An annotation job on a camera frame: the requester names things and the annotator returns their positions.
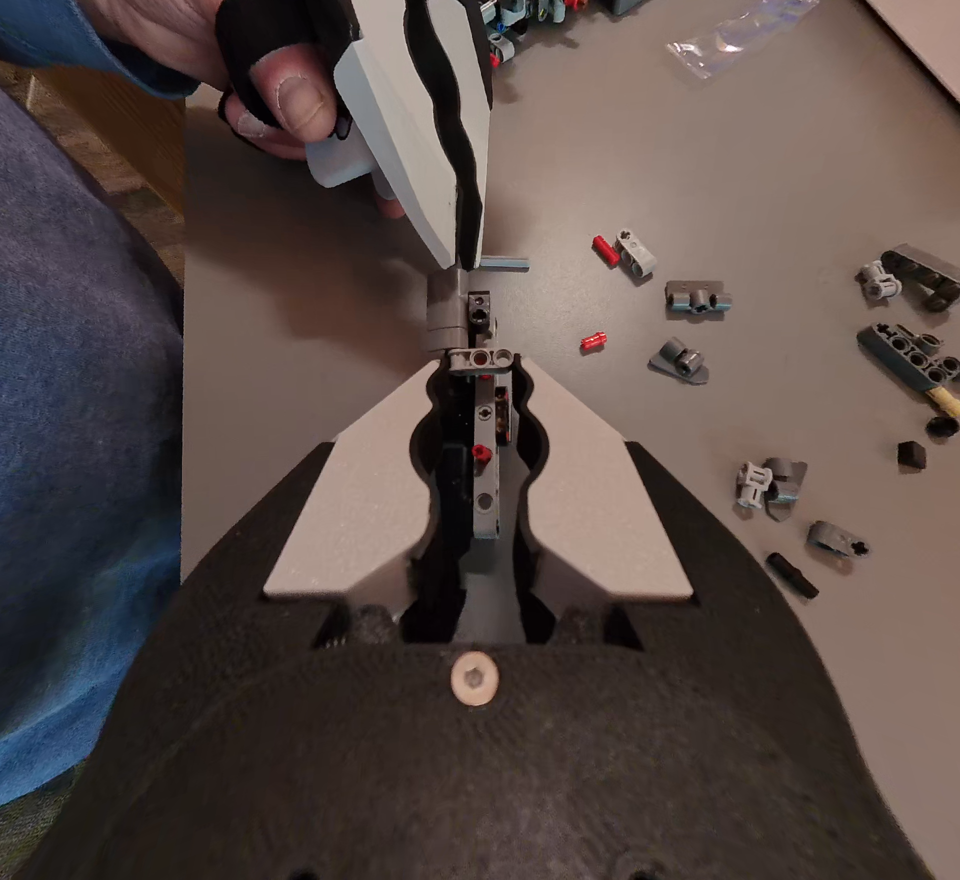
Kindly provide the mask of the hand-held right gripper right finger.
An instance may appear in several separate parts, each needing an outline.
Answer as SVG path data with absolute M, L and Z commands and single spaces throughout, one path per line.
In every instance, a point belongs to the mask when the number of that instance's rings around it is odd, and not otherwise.
M 513 578 L 527 642 L 564 617 L 601 633 L 633 604 L 694 596 L 629 442 L 531 358 L 514 364 L 517 494 Z

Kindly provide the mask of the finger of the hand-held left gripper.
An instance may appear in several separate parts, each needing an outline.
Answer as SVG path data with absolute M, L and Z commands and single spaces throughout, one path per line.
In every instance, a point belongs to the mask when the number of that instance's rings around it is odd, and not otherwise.
M 410 0 L 410 53 L 431 102 L 453 176 L 453 257 L 466 271 L 482 252 L 492 106 L 468 10 L 459 0 Z
M 325 187 L 385 180 L 439 269 L 453 257 L 453 176 L 410 53 L 410 0 L 304 0 L 339 97 L 334 133 L 307 145 Z

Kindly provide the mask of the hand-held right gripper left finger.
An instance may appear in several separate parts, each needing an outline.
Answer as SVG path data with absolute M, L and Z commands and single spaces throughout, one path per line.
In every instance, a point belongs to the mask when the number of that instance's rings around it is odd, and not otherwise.
M 267 598 L 379 606 L 395 620 L 442 605 L 444 372 L 427 362 L 336 437 L 264 583 Z

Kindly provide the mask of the lego beam assembly red pins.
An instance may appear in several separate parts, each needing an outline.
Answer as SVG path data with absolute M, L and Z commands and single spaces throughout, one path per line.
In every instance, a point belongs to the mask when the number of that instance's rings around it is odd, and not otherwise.
M 443 537 L 452 549 L 500 536 L 501 459 L 515 432 L 513 373 L 447 379 L 436 480 Z

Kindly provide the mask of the dark grey lego hinge assembly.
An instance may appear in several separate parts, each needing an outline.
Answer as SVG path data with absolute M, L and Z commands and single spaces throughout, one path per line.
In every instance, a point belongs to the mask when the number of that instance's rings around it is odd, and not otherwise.
M 426 352 L 432 357 L 454 349 L 494 344 L 498 325 L 491 292 L 473 286 L 472 274 L 459 266 L 427 278 Z

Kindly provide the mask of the light grey lego joint connector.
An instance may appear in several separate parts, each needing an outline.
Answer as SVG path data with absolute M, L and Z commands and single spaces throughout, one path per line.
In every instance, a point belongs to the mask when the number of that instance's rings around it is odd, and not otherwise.
M 744 509 L 762 510 L 774 479 L 772 469 L 745 462 L 736 477 L 736 503 Z
M 873 303 L 891 300 L 903 291 L 903 283 L 883 265 L 874 260 L 864 264 L 855 275 L 863 296 Z

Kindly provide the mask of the black lego axle pin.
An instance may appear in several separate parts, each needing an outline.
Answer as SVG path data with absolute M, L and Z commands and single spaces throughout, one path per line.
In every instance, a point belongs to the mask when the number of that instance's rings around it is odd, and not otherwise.
M 819 589 L 807 579 L 800 568 L 792 564 L 779 552 L 771 552 L 765 557 L 766 567 L 790 588 L 798 597 L 812 600 L 819 596 Z

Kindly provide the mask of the dark grey lego axle connector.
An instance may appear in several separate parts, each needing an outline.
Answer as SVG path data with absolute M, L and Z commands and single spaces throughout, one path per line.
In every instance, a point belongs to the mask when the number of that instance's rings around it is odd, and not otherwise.
M 827 521 L 814 522 L 807 534 L 806 543 L 809 546 L 843 558 L 862 558 L 872 551 L 863 538 Z

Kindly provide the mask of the dark grey double-pin lego connector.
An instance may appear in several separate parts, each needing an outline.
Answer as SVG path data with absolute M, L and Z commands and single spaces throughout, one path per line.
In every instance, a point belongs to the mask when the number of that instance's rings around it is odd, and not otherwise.
M 734 303 L 720 281 L 671 281 L 664 287 L 664 298 L 668 312 L 689 316 L 726 313 Z

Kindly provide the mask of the light grey lego pin connector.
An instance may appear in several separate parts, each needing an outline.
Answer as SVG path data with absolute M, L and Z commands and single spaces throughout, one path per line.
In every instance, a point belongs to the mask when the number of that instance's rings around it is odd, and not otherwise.
M 619 262 L 638 279 L 643 280 L 654 274 L 658 265 L 657 258 L 634 231 L 618 231 L 614 239 L 614 249 L 618 253 Z

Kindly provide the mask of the dark grey L-shaped lego beam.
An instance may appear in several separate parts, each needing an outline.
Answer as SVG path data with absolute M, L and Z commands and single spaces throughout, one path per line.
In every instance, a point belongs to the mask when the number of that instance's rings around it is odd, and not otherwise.
M 947 386 L 957 380 L 958 358 L 941 356 L 940 352 L 928 358 L 921 353 L 898 350 L 892 344 L 894 325 L 873 324 L 856 335 L 857 342 L 889 373 L 915 392 L 926 393 L 935 386 Z

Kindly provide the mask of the dark grey curved lego panel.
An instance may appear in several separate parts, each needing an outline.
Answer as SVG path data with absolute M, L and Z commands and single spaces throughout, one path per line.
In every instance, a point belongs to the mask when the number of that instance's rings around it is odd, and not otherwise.
M 880 257 L 884 270 L 904 285 L 926 291 L 921 306 L 929 312 L 947 312 L 959 299 L 959 267 L 932 254 L 901 244 Z

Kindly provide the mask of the wooden cabinet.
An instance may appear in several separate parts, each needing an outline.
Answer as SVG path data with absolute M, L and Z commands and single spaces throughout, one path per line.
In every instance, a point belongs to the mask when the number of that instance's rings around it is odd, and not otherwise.
M 131 81 L 84 68 L 34 70 L 110 150 L 177 215 L 184 215 L 186 102 L 146 93 Z

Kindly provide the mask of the small clear plastic bag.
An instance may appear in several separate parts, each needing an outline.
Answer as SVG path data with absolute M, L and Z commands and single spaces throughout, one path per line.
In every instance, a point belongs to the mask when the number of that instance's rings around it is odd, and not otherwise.
M 739 17 L 700 36 L 668 43 L 665 49 L 694 77 L 708 81 L 789 32 L 819 4 L 820 0 L 759 0 Z

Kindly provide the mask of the person's blue sweater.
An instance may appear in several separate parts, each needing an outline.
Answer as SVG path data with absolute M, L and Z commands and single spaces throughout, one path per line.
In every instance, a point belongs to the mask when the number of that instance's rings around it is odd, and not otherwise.
M 180 583 L 183 292 L 1 109 L 1 801 L 76 766 Z

